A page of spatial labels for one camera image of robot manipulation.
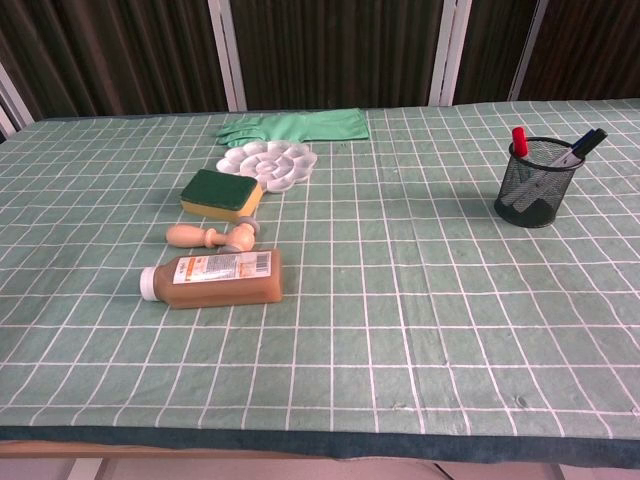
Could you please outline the red marker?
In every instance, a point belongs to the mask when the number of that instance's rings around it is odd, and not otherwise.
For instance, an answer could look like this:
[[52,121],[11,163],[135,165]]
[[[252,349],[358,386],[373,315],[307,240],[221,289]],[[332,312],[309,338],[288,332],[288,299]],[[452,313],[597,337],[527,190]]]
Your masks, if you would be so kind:
[[522,204],[523,197],[529,195],[529,191],[535,188],[536,179],[532,168],[524,164],[529,160],[529,147],[523,127],[516,127],[512,131],[513,155],[510,160],[511,174],[509,192],[503,197],[505,205]]

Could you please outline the black mesh pen holder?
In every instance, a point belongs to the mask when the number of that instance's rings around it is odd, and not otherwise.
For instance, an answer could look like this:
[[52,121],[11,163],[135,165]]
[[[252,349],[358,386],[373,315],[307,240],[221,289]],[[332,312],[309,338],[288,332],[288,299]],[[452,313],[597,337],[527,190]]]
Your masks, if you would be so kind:
[[514,144],[509,145],[509,162],[494,201],[495,212],[505,221],[524,228],[541,228],[552,224],[574,173],[585,162],[574,165],[552,163],[570,150],[571,144],[548,137],[527,140],[528,155],[520,158]]

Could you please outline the green checked tablecloth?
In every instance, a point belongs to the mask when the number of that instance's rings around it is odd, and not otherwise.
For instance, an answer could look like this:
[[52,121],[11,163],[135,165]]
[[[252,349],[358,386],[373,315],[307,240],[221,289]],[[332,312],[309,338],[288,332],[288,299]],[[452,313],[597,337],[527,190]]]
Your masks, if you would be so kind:
[[[140,273],[230,114],[37,122],[0,144],[0,441],[640,468],[640,98],[373,110],[266,196],[270,305]],[[512,131],[573,145],[554,222],[494,210]]]

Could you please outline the white flower paint palette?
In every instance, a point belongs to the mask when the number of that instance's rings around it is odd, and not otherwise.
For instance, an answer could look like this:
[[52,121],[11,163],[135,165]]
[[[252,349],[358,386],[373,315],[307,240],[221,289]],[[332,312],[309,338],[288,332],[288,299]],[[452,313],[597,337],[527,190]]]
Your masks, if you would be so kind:
[[306,144],[253,141],[227,150],[216,169],[254,178],[265,193],[283,193],[309,179],[317,154]]

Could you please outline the brown juice bottle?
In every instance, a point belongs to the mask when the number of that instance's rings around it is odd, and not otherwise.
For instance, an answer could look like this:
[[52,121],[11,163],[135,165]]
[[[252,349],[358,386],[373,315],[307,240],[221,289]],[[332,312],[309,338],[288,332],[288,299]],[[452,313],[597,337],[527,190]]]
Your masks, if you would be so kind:
[[281,252],[176,257],[144,268],[139,288],[144,300],[173,309],[276,303],[283,298]]

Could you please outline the green yellow sponge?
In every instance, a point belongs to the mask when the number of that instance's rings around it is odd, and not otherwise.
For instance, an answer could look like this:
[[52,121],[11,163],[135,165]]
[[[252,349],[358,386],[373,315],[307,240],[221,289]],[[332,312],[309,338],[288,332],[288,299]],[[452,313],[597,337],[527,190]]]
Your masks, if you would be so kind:
[[252,177],[200,169],[182,190],[180,202],[188,213],[238,223],[253,215],[262,196]]

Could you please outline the green rubber glove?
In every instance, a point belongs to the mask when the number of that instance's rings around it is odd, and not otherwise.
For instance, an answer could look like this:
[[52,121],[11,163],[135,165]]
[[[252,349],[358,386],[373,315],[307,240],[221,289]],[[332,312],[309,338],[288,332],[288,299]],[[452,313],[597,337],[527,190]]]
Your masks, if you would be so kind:
[[217,133],[219,143],[229,147],[253,141],[350,141],[369,136],[365,115],[357,108],[243,118]]

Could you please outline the wooden mallet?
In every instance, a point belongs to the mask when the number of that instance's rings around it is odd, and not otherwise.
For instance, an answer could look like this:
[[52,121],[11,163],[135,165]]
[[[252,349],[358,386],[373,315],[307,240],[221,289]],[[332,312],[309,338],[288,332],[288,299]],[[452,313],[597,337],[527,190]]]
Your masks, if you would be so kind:
[[218,248],[219,253],[239,253],[253,249],[256,235],[260,232],[258,222],[250,216],[240,217],[237,224],[227,233],[215,228],[200,228],[193,225],[177,224],[166,232],[169,245],[178,248]]

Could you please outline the white frame post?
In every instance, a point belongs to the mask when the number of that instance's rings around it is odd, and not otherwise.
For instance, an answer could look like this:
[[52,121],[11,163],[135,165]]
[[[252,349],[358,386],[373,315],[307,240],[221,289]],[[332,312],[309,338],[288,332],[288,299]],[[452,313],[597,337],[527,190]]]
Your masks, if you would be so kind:
[[524,83],[548,4],[549,0],[536,0],[533,17],[531,19],[524,47],[509,89],[508,101],[517,101],[520,96],[522,85]]
[[0,62],[0,133],[9,138],[33,123],[33,116]]
[[443,0],[429,106],[451,106],[473,0]]
[[210,23],[230,112],[244,112],[247,101],[230,0],[207,0]]

